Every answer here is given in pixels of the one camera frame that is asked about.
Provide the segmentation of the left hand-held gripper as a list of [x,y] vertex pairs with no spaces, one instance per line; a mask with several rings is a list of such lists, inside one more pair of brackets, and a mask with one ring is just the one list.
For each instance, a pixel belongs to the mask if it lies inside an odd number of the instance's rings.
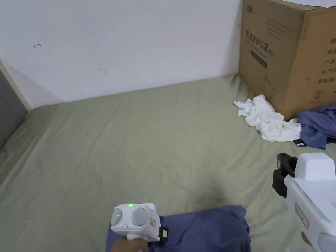
[[116,206],[111,217],[111,230],[127,240],[141,238],[160,245],[168,242],[169,228],[161,226],[153,203]]

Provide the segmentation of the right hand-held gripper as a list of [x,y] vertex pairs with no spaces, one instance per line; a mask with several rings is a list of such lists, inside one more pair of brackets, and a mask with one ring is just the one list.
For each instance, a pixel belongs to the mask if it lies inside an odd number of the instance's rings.
[[287,252],[336,250],[336,176],[334,160],[325,153],[293,157],[277,155],[272,187],[307,236],[312,247],[288,247]]

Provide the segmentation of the person's left hand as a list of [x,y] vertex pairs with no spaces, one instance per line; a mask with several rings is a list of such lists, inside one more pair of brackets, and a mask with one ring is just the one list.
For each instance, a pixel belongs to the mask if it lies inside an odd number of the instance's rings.
[[148,243],[142,238],[118,239],[111,248],[111,252],[148,252],[148,250]]

